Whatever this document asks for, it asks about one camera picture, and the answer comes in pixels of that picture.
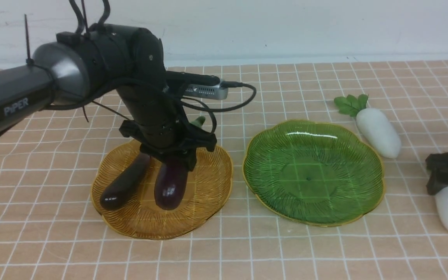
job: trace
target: amber glass plate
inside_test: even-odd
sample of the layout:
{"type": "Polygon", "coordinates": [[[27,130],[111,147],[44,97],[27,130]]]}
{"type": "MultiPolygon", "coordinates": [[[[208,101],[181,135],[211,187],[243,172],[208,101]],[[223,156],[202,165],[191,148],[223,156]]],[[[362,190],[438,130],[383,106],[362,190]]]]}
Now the amber glass plate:
{"type": "Polygon", "coordinates": [[[183,236],[197,229],[217,213],[229,199],[233,184],[233,163],[221,147],[214,152],[197,150],[197,165],[188,175],[183,201],[172,211],[155,204],[155,179],[160,161],[152,158],[137,195],[123,208],[107,211],[100,205],[103,190],[135,159],[138,141],[125,143],[105,157],[91,191],[95,209],[113,230],[137,239],[165,240],[183,236]]]}
{"type": "Polygon", "coordinates": [[[243,175],[268,209],[315,226],[353,222],[385,193],[378,154],[336,124],[292,120],[262,131],[247,148],[243,175]]]}

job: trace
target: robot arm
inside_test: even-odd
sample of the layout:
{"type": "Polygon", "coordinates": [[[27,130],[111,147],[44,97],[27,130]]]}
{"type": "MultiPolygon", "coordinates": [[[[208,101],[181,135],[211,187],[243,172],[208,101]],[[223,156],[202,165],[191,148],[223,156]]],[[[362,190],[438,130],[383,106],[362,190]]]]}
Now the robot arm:
{"type": "Polygon", "coordinates": [[[140,141],[142,153],[163,163],[177,158],[192,171],[196,149],[213,151],[217,143],[212,112],[225,110],[200,108],[214,122],[213,131],[207,132],[190,124],[183,108],[187,103],[181,99],[222,100],[229,87],[254,87],[215,76],[167,71],[162,41],[146,28],[105,24],[110,6],[103,2],[100,21],[87,27],[70,0],[79,20],[77,30],[56,34],[56,42],[39,46],[32,58],[27,51],[26,65],[0,71],[0,131],[39,110],[81,108],[117,90],[133,118],[120,127],[122,135],[140,141]]]}

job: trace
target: gold plate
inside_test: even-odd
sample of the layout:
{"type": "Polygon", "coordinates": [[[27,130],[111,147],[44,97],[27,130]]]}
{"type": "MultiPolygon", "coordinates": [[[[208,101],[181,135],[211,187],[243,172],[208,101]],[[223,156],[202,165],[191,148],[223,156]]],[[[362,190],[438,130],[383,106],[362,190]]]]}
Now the gold plate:
{"type": "Polygon", "coordinates": [[[166,240],[181,237],[201,227],[229,199],[233,187],[233,162],[219,146],[213,152],[197,149],[197,165],[188,174],[183,201],[165,211],[155,204],[155,179],[161,163],[152,158],[146,176],[129,202],[121,209],[107,211],[100,205],[103,190],[139,154],[137,140],[125,143],[107,154],[91,188],[95,209],[112,230],[136,239],[166,240]]]}

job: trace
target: green glass plate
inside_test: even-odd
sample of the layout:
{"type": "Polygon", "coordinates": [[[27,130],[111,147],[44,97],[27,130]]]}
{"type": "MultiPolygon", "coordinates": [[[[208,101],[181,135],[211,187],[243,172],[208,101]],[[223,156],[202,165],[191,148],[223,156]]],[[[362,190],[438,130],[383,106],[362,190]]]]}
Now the green glass plate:
{"type": "Polygon", "coordinates": [[[383,164],[370,146],[343,126],[304,120],[256,135],[243,176],[271,211],[322,227],[356,221],[385,193],[383,164]]]}

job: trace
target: wall baseboard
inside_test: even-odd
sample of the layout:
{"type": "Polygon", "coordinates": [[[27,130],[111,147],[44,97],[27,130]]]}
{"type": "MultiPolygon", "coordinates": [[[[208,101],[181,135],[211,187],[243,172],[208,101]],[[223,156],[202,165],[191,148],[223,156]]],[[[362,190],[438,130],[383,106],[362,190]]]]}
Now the wall baseboard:
{"type": "MultiPolygon", "coordinates": [[[[355,56],[311,56],[311,57],[276,57],[276,58],[233,58],[233,59],[176,59],[167,57],[166,67],[175,66],[228,66],[249,64],[295,64],[295,63],[338,63],[338,62],[372,62],[372,61],[416,61],[448,60],[448,54],[404,54],[404,55],[355,55],[355,56]]],[[[14,63],[0,63],[0,69],[23,65],[21,59],[14,63]]]]}

